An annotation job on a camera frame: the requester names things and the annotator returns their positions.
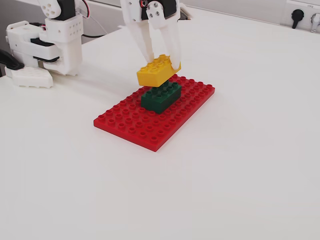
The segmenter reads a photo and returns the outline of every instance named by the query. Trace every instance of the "wall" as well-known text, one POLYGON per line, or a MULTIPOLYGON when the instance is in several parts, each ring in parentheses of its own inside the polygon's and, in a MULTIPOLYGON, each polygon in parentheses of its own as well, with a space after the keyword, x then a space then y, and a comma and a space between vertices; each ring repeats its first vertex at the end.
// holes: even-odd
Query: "wall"
MULTIPOLYGON (((95 0, 98 2, 120 6, 120 0, 95 0)), ((320 0, 298 0, 309 4, 320 5, 320 0)), ((180 0, 180 2, 259 21, 280 24, 286 0, 180 0)))

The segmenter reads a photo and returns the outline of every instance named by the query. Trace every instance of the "white table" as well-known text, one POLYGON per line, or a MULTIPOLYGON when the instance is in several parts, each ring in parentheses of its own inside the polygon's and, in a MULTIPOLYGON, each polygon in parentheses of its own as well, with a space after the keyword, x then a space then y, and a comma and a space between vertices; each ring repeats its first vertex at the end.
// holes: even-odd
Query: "white table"
POLYGON ((93 126, 139 88, 126 29, 51 89, 0 79, 0 239, 320 238, 320 36, 193 13, 179 75, 216 91, 156 153, 93 126))

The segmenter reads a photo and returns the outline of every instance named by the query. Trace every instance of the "lego brick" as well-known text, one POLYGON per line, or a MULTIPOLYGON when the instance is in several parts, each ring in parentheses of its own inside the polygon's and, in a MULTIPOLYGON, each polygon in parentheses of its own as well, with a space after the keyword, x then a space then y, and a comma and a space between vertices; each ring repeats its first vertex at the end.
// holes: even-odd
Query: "lego brick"
POLYGON ((170 57, 164 54, 148 63, 137 72, 140 86, 160 87, 165 81, 181 69, 174 70, 171 66, 170 57))
POLYGON ((181 97, 181 85, 177 82, 164 82, 160 87, 153 87, 141 97, 141 107, 162 114, 181 97))
POLYGON ((215 93, 212 85, 174 75, 181 97, 162 114, 141 107, 144 86, 93 121, 99 129, 156 152, 215 93))

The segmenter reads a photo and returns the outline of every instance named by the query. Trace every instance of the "electrical outlet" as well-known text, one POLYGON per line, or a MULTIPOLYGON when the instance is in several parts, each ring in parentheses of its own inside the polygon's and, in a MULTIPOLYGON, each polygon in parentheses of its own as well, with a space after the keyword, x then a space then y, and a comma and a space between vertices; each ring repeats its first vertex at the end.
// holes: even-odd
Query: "electrical outlet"
MULTIPOLYGON (((311 18, 314 14, 320 14, 320 6, 310 3, 287 0, 285 10, 283 12, 281 25, 291 27, 294 24, 292 20, 292 13, 294 10, 300 9, 304 13, 304 18, 298 23, 297 29, 302 29, 311 32, 312 23, 311 18)), ((320 33, 320 26, 316 29, 317 33, 320 33)))

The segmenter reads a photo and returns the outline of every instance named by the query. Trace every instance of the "black cable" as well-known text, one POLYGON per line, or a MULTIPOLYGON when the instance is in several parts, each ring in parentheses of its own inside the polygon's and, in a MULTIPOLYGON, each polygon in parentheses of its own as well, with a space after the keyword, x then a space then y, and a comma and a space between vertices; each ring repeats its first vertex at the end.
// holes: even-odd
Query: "black cable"
POLYGON ((86 37, 86 38, 92 38, 92 39, 96 39, 96 38, 101 38, 105 35, 98 35, 98 36, 90 36, 90 35, 87 35, 87 34, 82 34, 82 36, 86 37))
POLYGON ((7 51, 0 49, 0 64, 4 64, 8 69, 19 70, 23 69, 25 65, 19 62, 14 56, 7 51))

